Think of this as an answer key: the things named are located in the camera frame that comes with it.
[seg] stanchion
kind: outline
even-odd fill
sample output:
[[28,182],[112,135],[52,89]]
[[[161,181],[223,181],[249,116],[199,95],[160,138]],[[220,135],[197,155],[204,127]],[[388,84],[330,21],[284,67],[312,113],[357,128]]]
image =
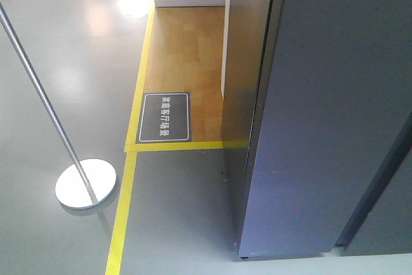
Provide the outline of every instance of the stanchion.
[[115,187],[115,169],[111,164],[100,159],[79,161],[1,3],[0,21],[74,163],[57,180],[55,188],[57,199],[61,204],[74,209],[87,209],[99,204]]

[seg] gray panel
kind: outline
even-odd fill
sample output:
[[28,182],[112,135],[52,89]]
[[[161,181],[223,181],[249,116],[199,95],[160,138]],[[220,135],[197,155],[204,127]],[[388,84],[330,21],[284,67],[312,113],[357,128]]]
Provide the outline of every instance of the gray panel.
[[412,0],[285,0],[241,256],[329,251],[412,110]]
[[412,252],[412,152],[409,152],[344,254],[403,252]]
[[[110,162],[119,184],[147,16],[118,0],[1,1],[78,156]],[[0,60],[0,273],[104,274],[118,190],[98,211],[62,208],[72,163],[2,28]]]
[[238,225],[270,0],[230,0],[222,137]]

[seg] white wall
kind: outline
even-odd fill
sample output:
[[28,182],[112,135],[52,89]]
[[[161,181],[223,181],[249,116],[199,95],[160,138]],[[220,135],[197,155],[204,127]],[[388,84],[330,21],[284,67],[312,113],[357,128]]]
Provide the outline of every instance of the white wall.
[[223,31],[223,57],[221,62],[221,96],[225,93],[225,76],[226,76],[226,55],[227,55],[227,34],[229,32],[229,7],[230,0],[225,1],[225,29]]

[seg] yellow tape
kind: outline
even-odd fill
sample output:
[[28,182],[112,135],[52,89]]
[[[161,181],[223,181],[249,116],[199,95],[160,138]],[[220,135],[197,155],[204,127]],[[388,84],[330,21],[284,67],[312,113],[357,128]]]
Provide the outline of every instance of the yellow tape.
[[149,62],[150,43],[153,31],[153,21],[155,15],[155,6],[153,5],[149,12],[147,19],[147,27],[145,39],[142,48],[142,56],[140,58],[139,73],[137,76],[137,84],[133,105],[131,108],[131,115],[129,121],[129,129],[127,130],[126,145],[136,143],[137,127],[140,118],[140,111],[142,109],[142,97],[144,90],[144,82],[146,80],[147,63]]
[[124,151],[187,151],[190,149],[222,149],[222,141],[211,142],[173,142],[126,145]]
[[[130,139],[130,137],[134,137],[134,139],[136,138],[138,118],[140,116],[140,104],[142,101],[143,86],[147,71],[147,60],[149,58],[154,12],[155,8],[153,5],[149,11],[149,16],[147,18],[147,26],[142,48],[142,56],[140,59],[138,80],[136,84],[135,97],[133,101],[126,141]],[[137,153],[128,152],[126,155],[122,187],[120,189],[120,197],[117,205],[115,226],[113,228],[113,235],[111,237],[108,264],[106,266],[106,275],[120,274],[123,258],[124,240],[126,238],[127,219],[129,216],[131,194],[133,191],[133,180],[136,171],[136,161]]]
[[147,63],[149,60],[149,50],[151,44],[151,36],[153,31],[155,8],[149,11],[147,19],[147,27],[145,39],[142,48],[142,56],[138,78],[136,83],[135,95],[127,130],[125,152],[126,164],[124,167],[124,176],[120,197],[118,201],[115,226],[111,238],[108,264],[106,266],[106,275],[120,275],[122,267],[122,258],[124,250],[124,242],[126,239],[127,219],[129,216],[131,196],[133,192],[133,180],[135,177],[138,152],[141,151],[182,151],[189,149],[221,149],[223,148],[222,141],[212,142],[173,142],[173,143],[152,143],[152,144],[136,144],[137,127],[142,109],[142,97],[144,91],[145,78],[147,73]]
[[116,212],[115,226],[111,237],[108,264],[106,266],[106,275],[120,274],[124,240],[126,238],[127,219],[129,217],[131,194],[133,191],[133,180],[135,179],[136,162],[137,153],[127,153],[122,188],[120,190],[120,197]]

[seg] gray floor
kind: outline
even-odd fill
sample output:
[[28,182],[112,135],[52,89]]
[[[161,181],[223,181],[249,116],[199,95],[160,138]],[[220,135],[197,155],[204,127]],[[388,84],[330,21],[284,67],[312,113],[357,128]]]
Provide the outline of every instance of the gray floor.
[[[123,153],[147,16],[119,0],[0,0],[80,159]],[[54,194],[71,165],[0,28],[0,274],[104,274],[117,191],[93,212]]]
[[[0,1],[81,159],[121,178],[146,17],[119,0]],[[70,164],[0,30],[0,274],[104,274],[117,193],[63,209],[54,186]],[[411,254],[239,261],[221,167],[221,151],[139,154],[123,275],[412,274]]]
[[411,254],[240,260],[222,168],[221,150],[139,153],[122,275],[411,274]]

